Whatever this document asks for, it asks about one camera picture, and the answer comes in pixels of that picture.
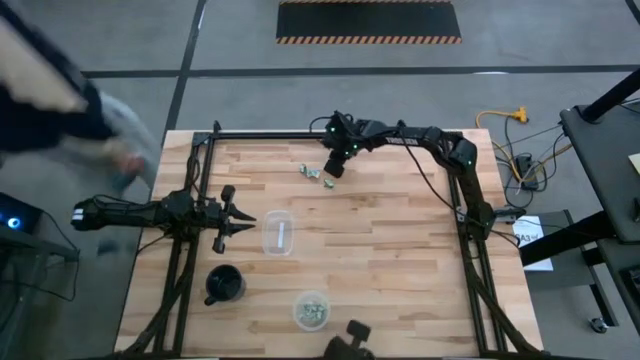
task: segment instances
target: butcher block tabletop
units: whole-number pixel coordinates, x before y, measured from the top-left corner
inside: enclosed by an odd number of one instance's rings
[[[183,187],[193,133],[167,134],[154,200]],[[478,147],[477,172],[485,198],[494,208],[503,207],[488,131],[463,133]],[[446,171],[426,150],[413,152],[435,189],[450,199]],[[312,180],[299,172],[303,163],[322,169],[328,154],[316,140],[216,141],[207,196],[219,200],[222,187],[234,185],[234,203],[257,222],[254,229],[228,238],[223,255],[211,250],[217,231],[202,232],[182,355],[317,357],[335,335],[351,341],[346,327],[352,319],[371,327],[365,346],[378,357],[477,355],[452,211],[429,190],[402,146],[362,151],[347,161],[333,189],[323,186],[328,174]],[[263,251],[262,225],[272,210],[286,210],[294,218],[288,256]],[[495,228],[511,231],[507,225]],[[140,246],[161,235],[160,230],[145,230]],[[162,240],[138,256],[116,350],[129,346],[157,311],[171,242]],[[487,246],[500,305],[541,349],[517,250],[496,235]],[[241,271],[246,292],[236,302],[205,306],[205,279],[221,264]],[[307,290],[325,294],[331,307],[327,325],[313,333],[302,331],[293,319],[294,301]],[[486,308],[483,318],[489,347],[495,349]],[[168,343],[174,324],[175,316],[169,320]]]

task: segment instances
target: gray floor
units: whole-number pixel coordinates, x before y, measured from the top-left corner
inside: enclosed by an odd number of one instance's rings
[[[82,69],[179,70],[198,0],[13,0],[23,16],[59,44]],[[637,63],[640,26],[623,0],[454,0],[463,43],[449,46],[277,46],[277,1],[209,0],[200,21],[192,69],[556,66]],[[626,74],[554,73],[510,75],[226,77],[189,79],[177,129],[305,128],[335,109],[356,117],[414,125],[473,127],[482,110],[512,111],[525,105],[531,121],[510,123],[518,139],[555,125],[563,108],[592,101]],[[176,88],[175,78],[100,79],[103,90],[126,101],[162,139]],[[505,140],[504,120],[487,117],[492,137]],[[560,133],[520,143],[517,152],[546,150]],[[28,358],[67,359],[108,353],[113,346],[133,262],[137,231],[76,233],[66,219],[73,204],[108,190],[100,173],[50,161],[51,154],[24,154],[0,170],[0,189],[51,212],[82,248],[77,298],[64,303],[39,296],[32,316]],[[28,178],[27,169],[36,167]],[[148,189],[136,183],[129,198]],[[531,213],[567,208],[574,219],[600,205],[573,151],[558,158],[558,174],[536,195]],[[59,239],[50,228],[45,236]],[[118,251],[98,256],[105,240]],[[531,288],[545,349],[558,355],[636,359],[640,338],[611,279],[599,269],[618,328],[598,335],[586,325],[597,315],[588,288]],[[52,268],[45,285],[71,291],[73,268]]]

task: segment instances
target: black mug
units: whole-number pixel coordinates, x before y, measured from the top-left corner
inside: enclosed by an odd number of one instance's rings
[[[247,284],[235,266],[220,265],[211,270],[205,284],[209,295],[204,304],[213,305],[218,301],[236,301],[244,295]]]

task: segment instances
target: yellow and black striped edge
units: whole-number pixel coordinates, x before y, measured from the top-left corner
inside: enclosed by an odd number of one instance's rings
[[[276,38],[281,45],[308,44],[460,44],[459,36],[290,36]]]
[[[306,4],[306,3],[326,3],[326,4],[339,4],[339,3],[449,3],[451,0],[284,0],[280,1],[282,4]]]

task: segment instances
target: yellow extension cord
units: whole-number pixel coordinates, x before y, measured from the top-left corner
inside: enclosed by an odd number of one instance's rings
[[[511,119],[515,119],[517,121],[520,121],[523,124],[526,124],[529,120],[527,119],[527,113],[524,107],[521,107],[518,111],[512,112],[512,113],[508,113],[508,112],[502,112],[502,111],[492,111],[492,110],[487,110],[487,111],[481,111],[478,113],[478,115],[476,116],[476,127],[478,129],[481,129],[482,127],[480,126],[480,118],[483,115],[488,115],[488,114],[492,114],[492,115],[501,115],[501,116],[506,116],[508,118]],[[498,148],[498,150],[500,150],[504,156],[507,158],[507,162],[509,163],[510,167],[511,167],[511,172],[513,173],[513,177],[516,178],[516,180],[518,180],[519,183],[523,183],[526,181],[533,181],[536,180],[536,175],[542,171],[542,169],[544,169],[544,165],[551,159],[553,159],[554,157],[566,152],[567,150],[571,149],[573,147],[573,145],[568,144],[563,146],[562,148],[560,148],[559,150],[557,150],[555,153],[549,155],[547,158],[545,158],[544,160],[542,160],[540,162],[540,166],[538,167],[538,169],[536,169],[536,171],[534,171],[533,175],[530,178],[526,178],[526,179],[522,179],[520,177],[520,174],[518,174],[518,170],[516,168],[516,164],[513,162],[513,158],[511,156],[509,156],[509,154],[504,150],[503,146],[499,145],[498,143],[496,143],[495,141],[491,141],[491,143]]]

